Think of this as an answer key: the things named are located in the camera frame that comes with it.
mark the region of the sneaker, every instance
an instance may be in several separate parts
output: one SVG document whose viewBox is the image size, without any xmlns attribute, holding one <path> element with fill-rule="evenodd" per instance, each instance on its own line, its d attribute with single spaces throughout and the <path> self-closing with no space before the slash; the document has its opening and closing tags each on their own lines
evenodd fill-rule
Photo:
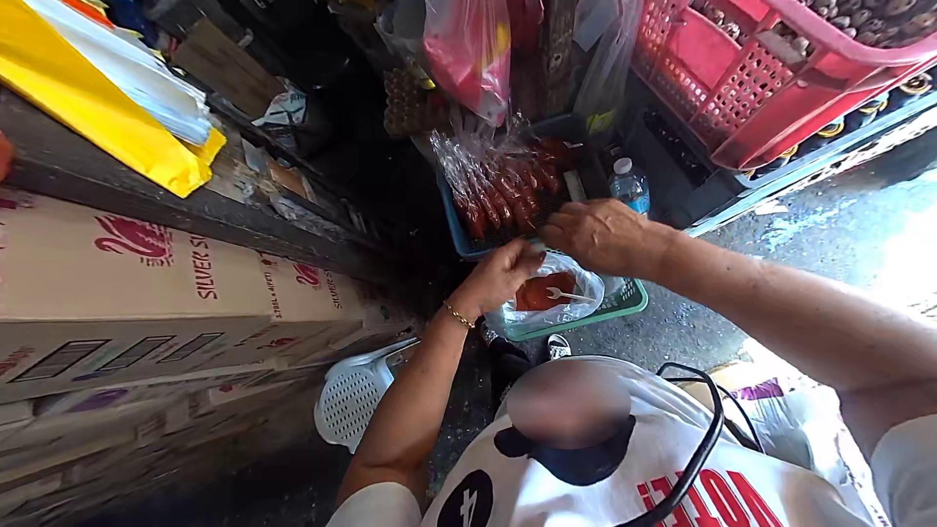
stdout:
<svg viewBox="0 0 937 527">
<path fill-rule="evenodd" d="M 550 360 L 557 360 L 573 354 L 570 343 L 562 335 L 554 333 L 546 340 L 546 345 L 550 349 Z"/>
<path fill-rule="evenodd" d="M 498 338 L 498 334 L 491 329 L 488 329 L 488 326 L 485 325 L 484 321 L 478 325 L 478 332 L 482 335 L 482 340 L 484 340 L 485 346 L 490 346 L 491 342 Z"/>
</svg>

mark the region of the white plastic chair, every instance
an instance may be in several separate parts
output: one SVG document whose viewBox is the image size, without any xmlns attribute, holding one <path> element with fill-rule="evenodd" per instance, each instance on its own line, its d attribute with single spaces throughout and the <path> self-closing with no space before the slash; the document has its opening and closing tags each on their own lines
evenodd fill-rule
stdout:
<svg viewBox="0 0 937 527">
<path fill-rule="evenodd" d="M 343 444 L 354 454 L 380 398 L 394 381 L 387 357 L 416 344 L 416 337 L 369 354 L 336 362 L 325 374 L 316 401 L 316 429 L 326 443 Z"/>
</svg>

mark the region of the white plastic fork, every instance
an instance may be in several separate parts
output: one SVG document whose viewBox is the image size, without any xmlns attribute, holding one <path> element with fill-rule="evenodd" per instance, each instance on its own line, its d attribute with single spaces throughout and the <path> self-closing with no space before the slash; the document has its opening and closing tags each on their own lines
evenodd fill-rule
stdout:
<svg viewBox="0 0 937 527">
<path fill-rule="evenodd" d="M 550 298 L 552 300 L 556 300 L 557 298 L 560 298 L 561 296 L 565 296 L 567 298 L 575 298 L 576 300 L 585 300 L 587 302 L 595 302 L 595 300 L 593 300 L 592 298 L 589 298 L 588 296 L 582 296 L 580 294 L 564 293 L 559 290 L 559 287 L 548 287 L 546 288 L 546 290 L 550 292 L 550 294 L 547 295 L 547 298 Z"/>
</svg>

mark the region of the green plastic basket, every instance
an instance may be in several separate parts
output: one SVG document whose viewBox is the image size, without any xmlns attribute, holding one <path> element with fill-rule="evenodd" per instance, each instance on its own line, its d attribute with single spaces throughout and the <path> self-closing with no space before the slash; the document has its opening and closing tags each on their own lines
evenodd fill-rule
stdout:
<svg viewBox="0 0 937 527">
<path fill-rule="evenodd" d="M 543 337 L 552 333 L 559 333 L 560 331 L 573 329 L 580 325 L 631 315 L 646 307 L 647 291 L 645 291 L 644 284 L 642 284 L 639 279 L 625 279 L 625 286 L 621 288 L 621 291 L 612 296 L 606 296 L 602 300 L 602 304 L 599 308 L 587 317 L 565 324 L 551 325 L 550 327 L 545 327 L 544 329 L 538 329 L 537 331 L 531 331 L 529 333 L 514 333 L 510 328 L 506 330 L 506 333 L 508 340 L 517 342 L 520 340 L 533 339 L 535 337 Z"/>
</svg>

